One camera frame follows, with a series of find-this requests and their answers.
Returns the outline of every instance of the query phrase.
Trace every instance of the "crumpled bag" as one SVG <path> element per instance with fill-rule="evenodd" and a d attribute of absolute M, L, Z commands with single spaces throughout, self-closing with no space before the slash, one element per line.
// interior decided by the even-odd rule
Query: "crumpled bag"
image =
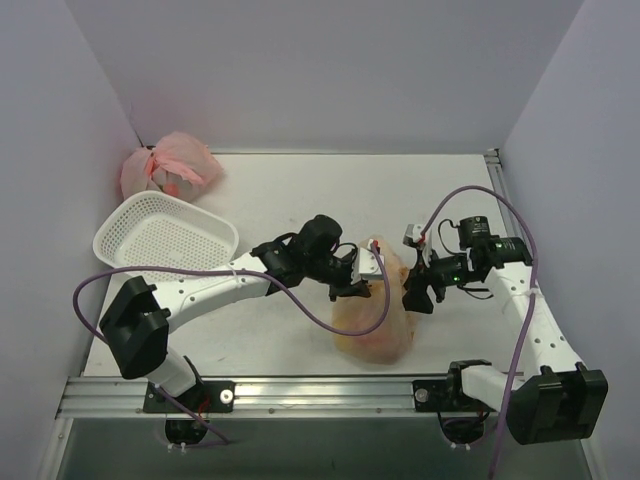
<path fill-rule="evenodd" d="M 381 237 L 378 240 L 380 253 L 384 256 L 385 269 L 391 286 L 391 305 L 387 318 L 382 325 L 368 335 L 347 337 L 334 335 L 334 342 L 339 350 L 369 363 L 391 364 L 398 361 L 413 342 L 416 327 L 415 315 L 405 312 L 402 296 L 403 285 L 409 276 L 402 260 L 393 252 L 391 246 Z M 365 247 L 368 240 L 360 243 Z M 333 306 L 331 323 L 334 327 L 357 331 L 373 325 L 384 309 L 384 282 L 369 282 L 371 297 L 338 298 Z"/>
<path fill-rule="evenodd" d="M 173 132 L 154 148 L 138 148 L 125 160 L 120 187 L 124 198 L 156 190 L 189 202 L 221 173 L 222 167 L 204 143 Z"/>

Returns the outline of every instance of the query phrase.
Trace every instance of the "white basket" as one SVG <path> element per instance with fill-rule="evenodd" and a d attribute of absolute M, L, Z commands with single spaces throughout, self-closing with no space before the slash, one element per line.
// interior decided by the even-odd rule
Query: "white basket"
<path fill-rule="evenodd" d="M 96 256 L 113 267 L 210 270 L 228 263 L 237 248 L 238 231 L 232 224 L 155 191 L 140 192 L 125 200 L 93 239 Z M 142 275 L 153 282 L 178 277 L 162 272 Z"/>

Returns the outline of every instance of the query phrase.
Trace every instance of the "gray wall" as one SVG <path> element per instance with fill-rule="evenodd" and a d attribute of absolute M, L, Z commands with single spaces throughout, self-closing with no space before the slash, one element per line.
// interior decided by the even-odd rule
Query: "gray wall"
<path fill-rule="evenodd" d="M 136 142 L 63 0 L 3 2 L 0 65 L 0 478 L 24 480 L 87 345 L 71 293 Z"/>
<path fill-rule="evenodd" d="M 500 147 L 582 0 L 67 0 L 147 143 Z"/>
<path fill-rule="evenodd" d="M 610 393 L 613 480 L 640 477 L 640 2 L 588 0 L 503 151 L 556 318 Z"/>

